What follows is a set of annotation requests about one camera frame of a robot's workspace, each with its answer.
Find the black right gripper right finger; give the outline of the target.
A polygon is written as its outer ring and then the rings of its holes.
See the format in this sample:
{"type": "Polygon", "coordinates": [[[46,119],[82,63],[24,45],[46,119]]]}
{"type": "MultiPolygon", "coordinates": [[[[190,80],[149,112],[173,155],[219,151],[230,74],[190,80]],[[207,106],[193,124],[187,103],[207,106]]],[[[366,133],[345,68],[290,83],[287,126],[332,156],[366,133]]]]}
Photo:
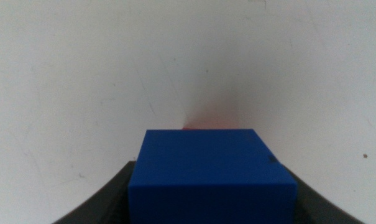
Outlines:
{"type": "Polygon", "coordinates": [[[298,184],[294,224],[364,224],[315,191],[287,166],[284,168],[298,184]]]}

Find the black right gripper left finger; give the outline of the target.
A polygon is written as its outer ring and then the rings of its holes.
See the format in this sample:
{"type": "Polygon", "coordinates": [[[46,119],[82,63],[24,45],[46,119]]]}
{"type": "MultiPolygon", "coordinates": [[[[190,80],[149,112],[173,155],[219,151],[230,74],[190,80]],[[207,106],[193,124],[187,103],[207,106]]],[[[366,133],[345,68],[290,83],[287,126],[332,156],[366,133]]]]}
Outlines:
{"type": "Polygon", "coordinates": [[[129,161],[104,187],[55,224],[129,224],[127,187],[135,167],[129,161]]]}

